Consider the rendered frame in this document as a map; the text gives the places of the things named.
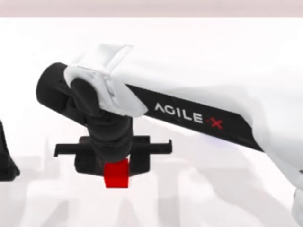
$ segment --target white background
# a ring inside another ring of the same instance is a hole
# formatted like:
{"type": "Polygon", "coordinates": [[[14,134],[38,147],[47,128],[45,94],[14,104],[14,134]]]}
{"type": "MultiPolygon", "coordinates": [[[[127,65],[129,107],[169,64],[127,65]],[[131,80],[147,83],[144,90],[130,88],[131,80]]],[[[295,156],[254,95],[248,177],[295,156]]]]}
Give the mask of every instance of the white background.
{"type": "Polygon", "coordinates": [[[127,190],[105,189],[102,178],[77,174],[73,157],[52,157],[56,143],[86,131],[41,106],[35,91],[48,65],[97,42],[239,71],[298,66],[289,47],[302,36],[299,19],[2,19],[0,118],[21,176],[0,183],[0,227],[298,227],[294,187],[265,154],[147,118],[135,133],[172,139],[174,155],[153,157],[127,190]]]}

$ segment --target red block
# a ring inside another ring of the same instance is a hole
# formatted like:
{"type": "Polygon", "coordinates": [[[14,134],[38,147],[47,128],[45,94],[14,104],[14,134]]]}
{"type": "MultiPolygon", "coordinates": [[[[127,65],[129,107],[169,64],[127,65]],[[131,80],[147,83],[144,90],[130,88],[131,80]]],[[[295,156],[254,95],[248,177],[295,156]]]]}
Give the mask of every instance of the red block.
{"type": "Polygon", "coordinates": [[[128,159],[104,166],[104,181],[107,188],[128,188],[128,159]]]}

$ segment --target agile-x logo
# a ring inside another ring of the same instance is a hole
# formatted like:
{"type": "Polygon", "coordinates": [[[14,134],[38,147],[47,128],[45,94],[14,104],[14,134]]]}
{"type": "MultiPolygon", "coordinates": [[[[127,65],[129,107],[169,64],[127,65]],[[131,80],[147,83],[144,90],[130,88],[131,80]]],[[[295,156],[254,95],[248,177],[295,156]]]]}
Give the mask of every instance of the agile-x logo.
{"type": "Polygon", "coordinates": [[[155,106],[156,111],[161,111],[164,114],[169,114],[172,116],[178,116],[180,118],[183,118],[188,121],[194,121],[196,123],[203,124],[203,118],[202,114],[200,113],[191,113],[189,114],[189,111],[186,111],[185,109],[180,109],[180,108],[174,108],[173,106],[170,105],[164,105],[162,106],[160,103],[157,103],[155,106]]]}

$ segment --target red letter x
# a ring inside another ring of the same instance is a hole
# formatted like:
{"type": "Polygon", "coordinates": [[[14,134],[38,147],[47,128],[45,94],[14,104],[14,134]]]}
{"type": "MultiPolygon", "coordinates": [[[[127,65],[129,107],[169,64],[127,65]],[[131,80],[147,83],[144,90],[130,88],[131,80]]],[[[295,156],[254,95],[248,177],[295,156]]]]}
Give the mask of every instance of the red letter x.
{"type": "Polygon", "coordinates": [[[223,128],[222,125],[221,125],[221,123],[222,123],[221,120],[216,121],[216,119],[213,118],[213,117],[211,117],[210,120],[212,120],[212,122],[213,122],[212,127],[217,126],[219,129],[223,128]]]}

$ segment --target white surface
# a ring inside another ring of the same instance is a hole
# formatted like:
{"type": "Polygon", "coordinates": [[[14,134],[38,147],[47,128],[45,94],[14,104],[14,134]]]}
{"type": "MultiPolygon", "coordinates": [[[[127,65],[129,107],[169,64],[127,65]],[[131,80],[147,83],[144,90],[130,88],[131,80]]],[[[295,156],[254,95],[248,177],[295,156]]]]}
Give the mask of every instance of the white surface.
{"type": "Polygon", "coordinates": [[[35,87],[49,64],[101,41],[161,48],[161,58],[193,70],[239,76],[276,62],[295,69],[303,52],[292,46],[300,47],[303,20],[6,19],[0,31],[0,117],[22,171],[0,184],[0,226],[298,227],[294,187],[264,154],[145,118],[135,121],[136,134],[172,139],[173,156],[153,157],[152,171],[127,190],[76,174],[72,157],[51,155],[56,143],[76,142],[84,129],[40,106],[35,87]]]}

